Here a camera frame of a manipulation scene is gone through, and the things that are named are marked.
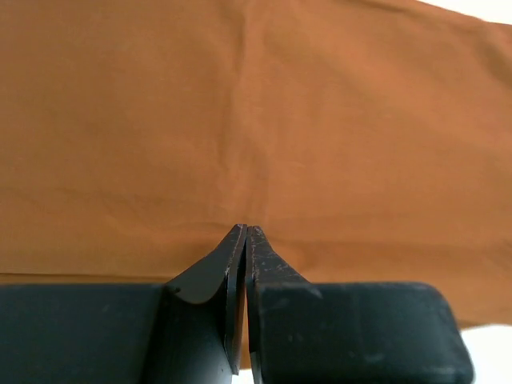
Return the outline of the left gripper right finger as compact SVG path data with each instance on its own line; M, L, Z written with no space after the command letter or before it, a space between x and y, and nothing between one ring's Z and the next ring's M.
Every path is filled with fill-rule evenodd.
M249 352L257 383L471 383L452 310L420 282L307 281L262 228L246 236Z

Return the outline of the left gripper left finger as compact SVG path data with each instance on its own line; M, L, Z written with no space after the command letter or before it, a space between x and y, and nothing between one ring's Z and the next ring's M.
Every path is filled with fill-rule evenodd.
M237 224L168 282L2 285L2 382L230 382L246 234Z

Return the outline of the brown trousers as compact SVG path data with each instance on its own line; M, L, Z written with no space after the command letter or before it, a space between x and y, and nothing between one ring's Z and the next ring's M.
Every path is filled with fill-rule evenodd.
M1 279L164 280L236 223L511 320L511 28L417 1L4 1Z

